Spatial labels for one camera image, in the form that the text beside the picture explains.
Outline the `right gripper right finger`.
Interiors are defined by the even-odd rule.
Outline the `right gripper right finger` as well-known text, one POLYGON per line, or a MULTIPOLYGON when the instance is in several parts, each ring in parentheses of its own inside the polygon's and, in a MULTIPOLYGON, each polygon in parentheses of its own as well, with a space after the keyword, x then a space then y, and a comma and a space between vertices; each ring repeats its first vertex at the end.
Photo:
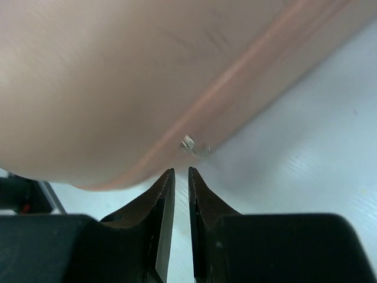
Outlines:
POLYGON ((196 282, 376 281, 357 234, 339 215, 243 215, 193 167, 188 192, 196 282))

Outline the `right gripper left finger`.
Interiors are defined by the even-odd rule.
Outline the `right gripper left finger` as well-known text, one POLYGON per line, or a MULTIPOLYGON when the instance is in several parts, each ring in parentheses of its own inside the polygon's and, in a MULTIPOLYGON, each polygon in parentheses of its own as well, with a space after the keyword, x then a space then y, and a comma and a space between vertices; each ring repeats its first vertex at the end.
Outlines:
POLYGON ((166 282, 175 172, 101 220, 1 215, 2 282, 166 282))

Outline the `pink hard-shell suitcase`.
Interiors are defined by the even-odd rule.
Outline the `pink hard-shell suitcase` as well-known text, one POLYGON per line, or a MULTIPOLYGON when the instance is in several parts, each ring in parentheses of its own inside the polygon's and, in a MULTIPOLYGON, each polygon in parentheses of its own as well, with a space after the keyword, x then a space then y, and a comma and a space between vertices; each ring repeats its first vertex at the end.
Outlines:
POLYGON ((375 1, 2 1, 1 168, 135 185, 214 150, 375 1))

